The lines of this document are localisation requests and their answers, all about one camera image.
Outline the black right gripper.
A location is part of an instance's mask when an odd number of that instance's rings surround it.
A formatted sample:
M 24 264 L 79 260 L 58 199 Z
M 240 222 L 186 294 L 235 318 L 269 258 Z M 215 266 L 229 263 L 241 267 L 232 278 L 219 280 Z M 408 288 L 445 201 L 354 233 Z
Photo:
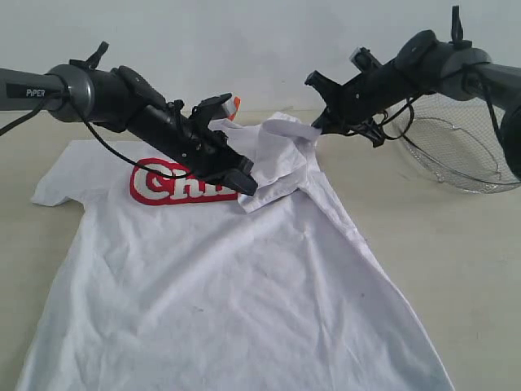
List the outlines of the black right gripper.
M 305 85 L 314 88 L 326 107 L 311 124 L 321 134 L 346 135 L 346 130 L 362 124 L 401 101 L 401 75 L 395 69 L 380 69 L 379 73 L 362 76 L 340 85 L 311 72 Z

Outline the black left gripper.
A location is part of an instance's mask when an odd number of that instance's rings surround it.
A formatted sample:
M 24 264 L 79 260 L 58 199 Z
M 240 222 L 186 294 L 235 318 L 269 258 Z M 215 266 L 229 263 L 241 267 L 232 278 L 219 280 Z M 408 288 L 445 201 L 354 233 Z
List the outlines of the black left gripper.
M 205 182 L 246 196 L 253 196 L 258 188 L 252 161 L 228 144 L 224 132 L 210 130 L 208 124 L 168 118 L 162 125 L 162 152 Z

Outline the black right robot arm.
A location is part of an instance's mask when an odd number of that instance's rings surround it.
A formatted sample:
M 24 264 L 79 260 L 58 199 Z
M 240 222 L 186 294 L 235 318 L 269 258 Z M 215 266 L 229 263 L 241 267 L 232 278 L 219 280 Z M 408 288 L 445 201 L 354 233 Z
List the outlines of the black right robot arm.
M 482 99 L 510 172 L 520 175 L 520 70 L 494 64 L 471 42 L 437 39 L 431 30 L 415 34 L 395 58 L 381 64 L 365 47 L 350 61 L 359 74 L 343 85 L 311 72 L 305 85 L 314 88 L 326 106 L 312 123 L 323 134 L 359 134 L 374 147 L 384 135 L 374 116 L 391 106 L 412 103 L 427 94 L 455 101 Z

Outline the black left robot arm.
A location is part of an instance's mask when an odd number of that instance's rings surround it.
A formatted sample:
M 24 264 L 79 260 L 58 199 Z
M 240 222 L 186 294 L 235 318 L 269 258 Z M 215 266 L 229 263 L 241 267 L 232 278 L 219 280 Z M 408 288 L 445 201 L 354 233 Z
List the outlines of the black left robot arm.
M 86 65 L 61 64 L 46 74 L 10 69 L 1 71 L 1 109 L 24 115 L 1 128 L 5 134 L 36 116 L 49 112 L 56 120 L 84 124 L 90 132 L 100 126 L 114 133 L 129 131 L 185 168 L 182 178 L 194 177 L 253 195 L 257 183 L 253 163 L 237 153 L 224 132 L 209 124 L 229 116 L 230 93 L 202 100 L 189 116 L 184 103 L 169 102 L 133 69 L 120 66 L 109 72 Z

